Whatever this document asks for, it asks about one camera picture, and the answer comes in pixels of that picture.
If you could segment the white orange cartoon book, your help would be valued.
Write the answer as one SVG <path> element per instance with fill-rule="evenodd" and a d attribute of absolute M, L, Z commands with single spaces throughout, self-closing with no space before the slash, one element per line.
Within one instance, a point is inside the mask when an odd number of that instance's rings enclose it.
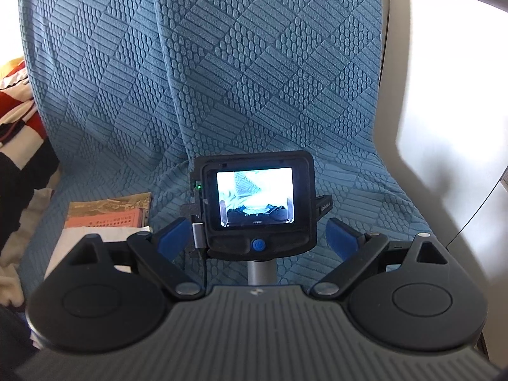
<path fill-rule="evenodd" d="M 64 228 L 76 227 L 141 227 L 144 210 L 134 208 L 127 211 L 112 211 L 97 215 L 69 217 Z"/>

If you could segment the blue textured chair cover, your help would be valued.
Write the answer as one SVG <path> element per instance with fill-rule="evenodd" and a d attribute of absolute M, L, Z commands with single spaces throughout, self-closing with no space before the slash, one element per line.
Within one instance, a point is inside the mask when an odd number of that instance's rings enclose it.
<path fill-rule="evenodd" d="M 24 253 L 44 279 L 70 203 L 151 194 L 159 230 L 198 156 L 306 150 L 331 215 L 427 232 L 374 141 L 381 0 L 19 0 L 28 76 L 63 175 Z"/>

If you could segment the tan painting cover book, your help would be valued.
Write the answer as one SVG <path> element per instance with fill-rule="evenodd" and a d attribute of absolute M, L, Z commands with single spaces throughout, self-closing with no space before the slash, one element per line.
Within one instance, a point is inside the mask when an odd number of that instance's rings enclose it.
<path fill-rule="evenodd" d="M 127 211 L 134 208 L 144 210 L 144 220 L 141 227 L 147 226 L 151 205 L 151 193 L 133 194 L 104 200 L 85 202 L 71 202 L 66 220 L 69 217 L 97 215 L 112 211 Z"/>

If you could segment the red black striped blanket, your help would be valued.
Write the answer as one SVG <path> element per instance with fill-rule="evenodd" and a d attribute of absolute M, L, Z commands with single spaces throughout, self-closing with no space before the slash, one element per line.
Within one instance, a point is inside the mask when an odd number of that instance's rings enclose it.
<path fill-rule="evenodd" d="M 18 267 L 59 181 L 23 58 L 1 69 L 1 305 L 23 307 Z"/>

